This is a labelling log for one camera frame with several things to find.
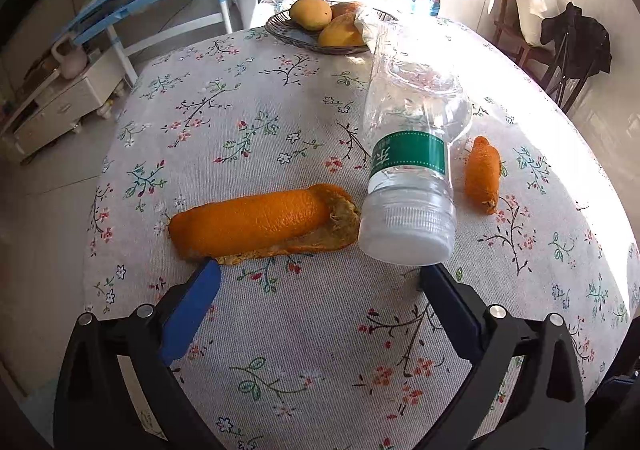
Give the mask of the orange peel piece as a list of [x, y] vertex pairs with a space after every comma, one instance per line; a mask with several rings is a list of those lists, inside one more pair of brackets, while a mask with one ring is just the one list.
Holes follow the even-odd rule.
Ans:
[[495, 214], [499, 201], [501, 159], [484, 136], [477, 136], [466, 161], [465, 196], [487, 215]]

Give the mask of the clear plastic water bottle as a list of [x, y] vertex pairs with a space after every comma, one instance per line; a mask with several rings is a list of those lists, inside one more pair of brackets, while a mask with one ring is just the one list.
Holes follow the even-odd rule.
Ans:
[[472, 105], [457, 68], [454, 23], [391, 22], [378, 34], [362, 117], [370, 151], [358, 243], [400, 266], [445, 262], [456, 241], [451, 149]]

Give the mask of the floral white tablecloth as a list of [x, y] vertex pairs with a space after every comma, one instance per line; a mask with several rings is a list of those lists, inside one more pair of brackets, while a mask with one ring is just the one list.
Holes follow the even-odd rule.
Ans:
[[[444, 20], [471, 127], [451, 149], [456, 246], [446, 268], [521, 318], [557, 313], [586, 394], [639, 306], [639, 248], [620, 198], [565, 114], [513, 62]], [[357, 247], [373, 145], [369, 56], [324, 56], [262, 29], [150, 60], [103, 162], [89, 214], [85, 308], [156, 304], [198, 263], [180, 221], [235, 201], [206, 236], [254, 239], [280, 217], [295, 247], [241, 251], [172, 377], [228, 449], [410, 449], [469, 373], [416, 266]]]

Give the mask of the white tv cabinet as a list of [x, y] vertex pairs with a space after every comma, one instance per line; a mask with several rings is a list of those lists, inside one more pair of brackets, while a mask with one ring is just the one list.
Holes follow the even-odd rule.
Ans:
[[54, 69], [1, 123], [1, 157], [20, 163], [51, 141], [80, 129], [87, 114], [103, 107], [125, 77], [114, 48], [74, 80]]

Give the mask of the wooden chair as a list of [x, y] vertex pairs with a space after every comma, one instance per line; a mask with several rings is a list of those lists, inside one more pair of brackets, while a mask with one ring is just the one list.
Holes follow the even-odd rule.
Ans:
[[540, 43], [541, 21], [564, 12], [558, 0], [501, 0], [492, 44], [498, 45], [505, 36], [518, 49], [506, 54], [521, 68], [529, 62], [546, 67], [541, 77], [534, 77], [542, 90], [568, 112], [576, 103], [589, 78], [570, 79], [564, 73], [566, 46], [556, 48], [554, 41]]

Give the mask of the pink ceramic jug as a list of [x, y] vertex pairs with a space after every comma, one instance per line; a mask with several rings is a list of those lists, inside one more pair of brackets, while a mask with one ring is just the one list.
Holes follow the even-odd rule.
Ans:
[[[70, 48], [66, 54], [61, 47], [67, 44]], [[51, 47], [51, 54], [58, 62], [58, 71], [65, 80], [74, 80], [84, 71], [88, 64], [88, 56], [82, 46], [75, 45], [71, 34], [64, 34]]]

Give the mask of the black jacket on chair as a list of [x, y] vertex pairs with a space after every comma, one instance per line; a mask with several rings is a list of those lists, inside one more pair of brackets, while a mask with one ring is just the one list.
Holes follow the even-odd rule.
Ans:
[[540, 43], [554, 41], [556, 48], [566, 46], [563, 73], [570, 79], [590, 78], [599, 72], [610, 73], [611, 42], [604, 25], [582, 14], [572, 2], [564, 12], [541, 21]]

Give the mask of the woven fruit basket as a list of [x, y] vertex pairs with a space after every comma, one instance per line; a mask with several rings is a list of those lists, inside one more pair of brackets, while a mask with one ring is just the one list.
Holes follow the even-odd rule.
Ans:
[[[337, 18], [337, 16], [348, 12], [356, 14], [355, 25], [360, 31], [364, 43], [366, 43], [366, 39], [364, 38], [365, 24], [370, 22], [373, 29], [376, 29], [378, 25], [387, 24], [388, 22], [396, 20], [394, 16], [384, 12], [384, 10], [365, 7], [358, 2], [338, 2], [329, 4], [332, 8], [332, 20]], [[352, 55], [364, 53], [369, 49], [367, 43], [366, 45], [359, 47], [320, 46], [318, 44], [318, 36], [324, 28], [320, 31], [308, 31], [302, 28], [300, 25], [297, 25], [296, 22], [292, 21], [290, 8], [271, 16], [265, 24], [265, 30], [280, 41], [300, 48], [305, 48], [305, 50], [327, 55]]]

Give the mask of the blue children's study desk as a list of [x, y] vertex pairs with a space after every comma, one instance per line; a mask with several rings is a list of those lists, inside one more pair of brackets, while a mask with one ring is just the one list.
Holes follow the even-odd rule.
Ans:
[[228, 0], [217, 0], [219, 10], [217, 13], [195, 18], [184, 24], [160, 30], [146, 38], [128, 46], [122, 44], [115, 25], [119, 22], [141, 14], [152, 5], [163, 0], [91, 0], [82, 10], [66, 24], [55, 36], [55, 42], [70, 39], [75, 45], [84, 45], [101, 33], [105, 33], [114, 48], [126, 77], [130, 84], [136, 84], [138, 73], [130, 62], [130, 57], [140, 53], [149, 47], [182, 36], [191, 31], [200, 30], [213, 25], [221, 24], [228, 33], [233, 31], [230, 18]]

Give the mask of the yellow mango fruit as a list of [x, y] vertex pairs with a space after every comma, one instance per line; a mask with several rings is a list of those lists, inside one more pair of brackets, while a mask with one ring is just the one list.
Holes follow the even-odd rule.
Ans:
[[332, 20], [331, 5], [325, 0], [297, 0], [290, 8], [292, 21], [308, 31], [320, 31]]

